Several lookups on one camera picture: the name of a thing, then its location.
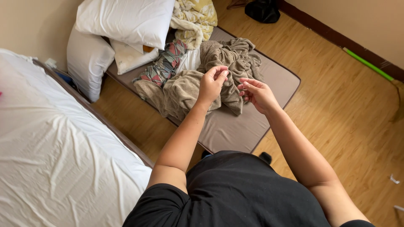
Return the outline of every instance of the brown blanket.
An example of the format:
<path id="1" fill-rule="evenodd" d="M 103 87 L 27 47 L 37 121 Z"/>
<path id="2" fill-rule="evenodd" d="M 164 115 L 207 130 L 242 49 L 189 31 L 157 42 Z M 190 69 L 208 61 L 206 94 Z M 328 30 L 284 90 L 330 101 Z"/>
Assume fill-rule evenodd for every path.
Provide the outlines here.
<path id="1" fill-rule="evenodd" d="M 199 94 L 200 79 L 210 68 L 225 65 L 229 68 L 228 80 L 223 84 L 220 96 L 212 103 L 208 114 L 224 103 L 233 113 L 240 115 L 244 101 L 238 95 L 240 78 L 253 78 L 263 82 L 259 73 L 261 58 L 250 53 L 255 48 L 248 39 L 236 38 L 229 42 L 205 41 L 200 46 L 201 65 L 197 71 L 184 70 L 168 80 L 163 89 L 155 83 L 138 80 L 134 83 L 143 99 L 151 99 L 163 117 L 172 115 L 178 120 L 194 106 Z"/>

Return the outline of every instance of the mattress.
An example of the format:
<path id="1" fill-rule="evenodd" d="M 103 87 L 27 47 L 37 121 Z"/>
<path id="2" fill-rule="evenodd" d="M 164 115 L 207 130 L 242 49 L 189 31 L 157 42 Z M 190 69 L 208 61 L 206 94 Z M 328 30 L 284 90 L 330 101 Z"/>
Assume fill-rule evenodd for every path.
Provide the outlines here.
<path id="1" fill-rule="evenodd" d="M 121 226 L 149 164 L 31 58 L 0 49 L 0 92 L 2 226 Z"/>
<path id="2" fill-rule="evenodd" d="M 228 41 L 232 38 L 234 36 L 215 27 L 210 40 Z M 284 108 L 299 87 L 300 78 L 263 53 L 257 50 L 253 50 L 253 52 L 261 56 L 260 72 L 264 76 L 265 83 L 272 89 L 278 103 Z M 138 96 L 131 81 L 145 71 L 149 65 L 151 63 L 119 76 L 116 63 L 112 63 L 107 74 Z M 146 101 L 155 108 L 150 100 Z M 174 117 L 168 117 L 168 119 L 177 126 L 181 123 Z M 222 105 L 221 108 L 214 110 L 206 117 L 198 143 L 211 153 L 221 150 L 252 153 L 269 128 L 270 125 L 265 116 L 260 114 L 251 103 L 243 106 L 240 116 L 234 115 L 228 107 Z"/>

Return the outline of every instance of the brown mattress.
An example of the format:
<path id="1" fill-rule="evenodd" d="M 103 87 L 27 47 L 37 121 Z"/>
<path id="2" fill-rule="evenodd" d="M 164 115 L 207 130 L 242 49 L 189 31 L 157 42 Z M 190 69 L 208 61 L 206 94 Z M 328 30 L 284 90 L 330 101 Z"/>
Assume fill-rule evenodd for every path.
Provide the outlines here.
<path id="1" fill-rule="evenodd" d="M 56 80 L 70 95 L 72 95 L 76 101 L 78 101 L 84 108 L 94 114 L 104 125 L 106 125 L 121 141 L 129 148 L 133 153 L 137 154 L 143 163 L 148 167 L 153 167 L 154 163 L 145 155 L 135 144 L 133 144 L 125 135 L 122 134 L 117 128 L 115 128 L 111 123 L 107 121 L 101 114 L 99 114 L 90 103 L 84 99 L 80 94 L 78 94 L 71 86 L 69 86 L 62 78 L 60 78 L 54 71 L 50 70 L 41 62 L 34 60 L 36 65 L 44 68 L 45 73 Z"/>
<path id="2" fill-rule="evenodd" d="M 231 38 L 234 36 L 215 27 L 210 40 L 228 41 Z M 260 72 L 264 75 L 265 83 L 270 86 L 280 106 L 284 108 L 299 87 L 300 78 L 263 53 L 253 51 L 261 56 Z M 145 71 L 149 65 L 151 63 L 119 76 L 116 63 L 113 62 L 106 73 L 134 95 L 139 96 L 131 81 Z M 150 100 L 146 101 L 156 109 Z M 177 126 L 181 123 L 174 117 L 167 119 Z M 267 119 L 251 103 L 243 106 L 243 113 L 240 116 L 234 115 L 229 108 L 223 105 L 206 117 L 198 143 L 211 153 L 221 150 L 251 153 L 268 130 Z"/>

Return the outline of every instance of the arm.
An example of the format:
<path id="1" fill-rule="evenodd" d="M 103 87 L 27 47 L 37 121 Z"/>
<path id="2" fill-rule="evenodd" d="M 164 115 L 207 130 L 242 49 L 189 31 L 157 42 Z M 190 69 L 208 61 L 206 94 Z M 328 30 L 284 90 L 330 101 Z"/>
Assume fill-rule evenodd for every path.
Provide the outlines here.
<path id="1" fill-rule="evenodd" d="M 161 150 L 147 188 L 166 183 L 187 193 L 185 172 L 205 122 L 205 115 L 212 102 L 219 96 L 227 74 L 226 66 L 216 66 L 203 75 L 198 99 Z"/>
<path id="2" fill-rule="evenodd" d="M 368 219 L 359 211 L 327 160 L 307 140 L 276 101 L 271 89 L 257 80 L 241 79 L 239 89 L 246 101 L 265 114 L 272 132 L 294 176 L 319 201 L 333 227 Z"/>

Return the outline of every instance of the forearm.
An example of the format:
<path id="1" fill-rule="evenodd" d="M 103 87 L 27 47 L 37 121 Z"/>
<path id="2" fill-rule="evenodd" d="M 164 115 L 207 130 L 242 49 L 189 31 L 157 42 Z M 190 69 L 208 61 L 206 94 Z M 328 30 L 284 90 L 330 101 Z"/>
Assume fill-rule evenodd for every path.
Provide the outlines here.
<path id="1" fill-rule="evenodd" d="M 296 179 L 306 187 L 338 181 L 326 159 L 280 107 L 267 116 L 272 132 Z"/>
<path id="2" fill-rule="evenodd" d="M 156 161 L 156 165 L 175 167 L 183 172 L 188 168 L 198 142 L 209 106 L 195 103 L 168 142 Z"/>

